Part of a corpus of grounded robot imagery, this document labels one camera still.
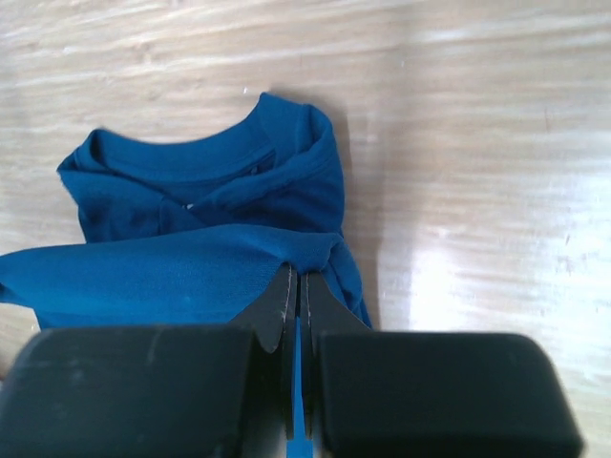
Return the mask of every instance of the wood grain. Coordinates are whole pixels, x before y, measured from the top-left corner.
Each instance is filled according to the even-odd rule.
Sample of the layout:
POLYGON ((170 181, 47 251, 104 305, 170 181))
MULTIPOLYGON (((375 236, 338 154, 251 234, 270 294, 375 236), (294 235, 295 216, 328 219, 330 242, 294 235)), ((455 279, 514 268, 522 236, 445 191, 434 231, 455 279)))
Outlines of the wood grain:
MULTIPOLYGON (((100 125, 210 135, 259 92, 333 118, 386 329, 504 330, 611 456, 607 0, 0 0, 0 253, 80 242, 54 168, 100 125)), ((0 308, 0 366, 35 332, 0 308)))

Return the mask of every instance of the folded shirt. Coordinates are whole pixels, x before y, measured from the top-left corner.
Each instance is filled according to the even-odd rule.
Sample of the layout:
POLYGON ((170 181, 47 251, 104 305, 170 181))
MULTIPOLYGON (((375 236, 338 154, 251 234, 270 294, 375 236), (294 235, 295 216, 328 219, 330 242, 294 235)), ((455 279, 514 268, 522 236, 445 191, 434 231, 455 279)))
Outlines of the folded shirt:
POLYGON ((331 123, 311 105, 262 94, 244 121, 184 143, 95 130, 58 172, 87 243, 0 257, 0 302, 41 328, 226 322, 284 262, 321 271, 370 325, 331 123))

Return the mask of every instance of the blue fabric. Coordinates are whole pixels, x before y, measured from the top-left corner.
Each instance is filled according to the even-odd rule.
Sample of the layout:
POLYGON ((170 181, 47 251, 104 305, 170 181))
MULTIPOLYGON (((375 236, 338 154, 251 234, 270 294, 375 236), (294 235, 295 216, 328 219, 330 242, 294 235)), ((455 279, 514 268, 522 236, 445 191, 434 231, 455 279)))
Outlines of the blue fabric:
POLYGON ((0 302, 42 328, 226 322, 283 262, 323 272, 370 325, 332 127, 310 105, 262 94, 236 126, 178 144, 95 130, 58 172, 87 243, 0 257, 0 302))
MULTIPOLYGON (((302 360, 302 327, 301 319, 297 318, 295 322, 296 339, 295 345, 295 361, 302 360)), ((304 417, 304 400, 302 399, 302 369, 301 364, 297 363, 295 367, 295 393, 294 397, 295 412, 294 412, 294 436, 291 441, 286 443, 287 458, 310 458, 314 456, 314 445, 306 438, 306 421, 304 417)))

